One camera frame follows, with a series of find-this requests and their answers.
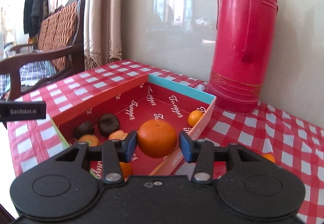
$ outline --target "open cardboard box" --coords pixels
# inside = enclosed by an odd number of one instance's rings
[[[95,125],[95,135],[101,144],[107,140],[100,135],[97,126],[105,113],[115,114],[124,132],[138,130],[141,124],[150,119],[164,119],[174,126],[177,134],[183,130],[196,140],[210,121],[215,98],[194,88],[145,74],[83,101],[53,117],[52,122],[66,147],[76,142],[73,131],[85,121]],[[188,116],[194,110],[201,110],[204,115],[190,128]],[[169,175],[182,158],[179,147],[161,159],[150,158],[137,147],[130,163],[135,175]],[[101,178],[101,162],[91,162],[90,172]]]

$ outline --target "table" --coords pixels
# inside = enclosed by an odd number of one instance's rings
[[[78,103],[124,83],[140,74],[150,73],[180,84],[205,90],[207,83],[146,64],[124,60],[101,66],[55,84],[33,91],[17,101],[46,101],[45,120],[8,123],[9,142],[15,174],[36,166],[64,149],[51,117]],[[324,130],[264,103],[246,116],[215,108],[200,138],[226,146],[239,142],[251,150],[272,153],[276,164],[291,171],[305,184],[306,197],[299,217],[307,224],[324,222]],[[179,170],[186,171],[186,164]],[[214,178],[225,173],[216,164]]]

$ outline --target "thermos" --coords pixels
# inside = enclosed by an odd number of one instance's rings
[[[273,43],[277,0],[219,0],[217,37],[208,92],[236,114],[259,101]]]

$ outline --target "glossy wall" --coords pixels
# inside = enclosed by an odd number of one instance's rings
[[[324,127],[324,0],[278,0],[261,100]],[[123,57],[208,80],[217,0],[122,0]]]

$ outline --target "silver rivet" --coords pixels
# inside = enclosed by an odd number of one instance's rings
[[[207,181],[210,179],[210,174],[205,172],[200,172],[194,175],[195,180],[197,181]]]
[[[144,186],[148,187],[148,188],[151,188],[153,187],[153,183],[152,182],[147,182],[144,184]]]
[[[119,181],[122,178],[118,173],[109,173],[105,176],[105,179],[110,182]]]
[[[154,182],[154,185],[156,185],[156,186],[161,186],[161,185],[163,185],[163,183],[162,183],[161,181],[155,181],[155,182]]]

